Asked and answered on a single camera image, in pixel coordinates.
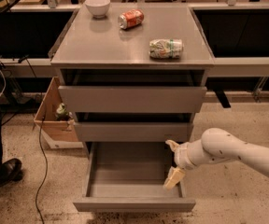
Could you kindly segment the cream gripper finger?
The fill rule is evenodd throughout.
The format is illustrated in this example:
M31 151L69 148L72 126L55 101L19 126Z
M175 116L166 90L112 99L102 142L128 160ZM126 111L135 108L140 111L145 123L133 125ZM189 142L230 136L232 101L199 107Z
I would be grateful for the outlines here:
M185 176L185 171L179 167L171 167L167 178L164 181L163 187L167 190L175 187Z
M180 144L173 140L166 140L165 143L170 147L172 152L176 152L180 147Z

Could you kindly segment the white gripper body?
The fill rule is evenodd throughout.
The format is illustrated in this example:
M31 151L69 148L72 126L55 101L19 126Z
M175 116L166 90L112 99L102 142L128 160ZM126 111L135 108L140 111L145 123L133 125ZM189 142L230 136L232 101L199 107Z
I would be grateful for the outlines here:
M188 156L187 143L178 145L174 153L175 153L174 160L177 167L185 170L192 170L194 168L194 164L191 162Z

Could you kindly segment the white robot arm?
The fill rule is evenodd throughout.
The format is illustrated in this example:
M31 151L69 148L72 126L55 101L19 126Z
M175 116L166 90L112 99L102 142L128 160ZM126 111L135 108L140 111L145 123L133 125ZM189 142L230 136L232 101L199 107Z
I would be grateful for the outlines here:
M269 147L242 141L222 129L210 128L194 142L179 144L173 140L166 140L165 143L174 153L176 164L176 167L170 168L164 181L165 189L176 186L184 178L187 170L204 164L231 160L241 161L269 178Z

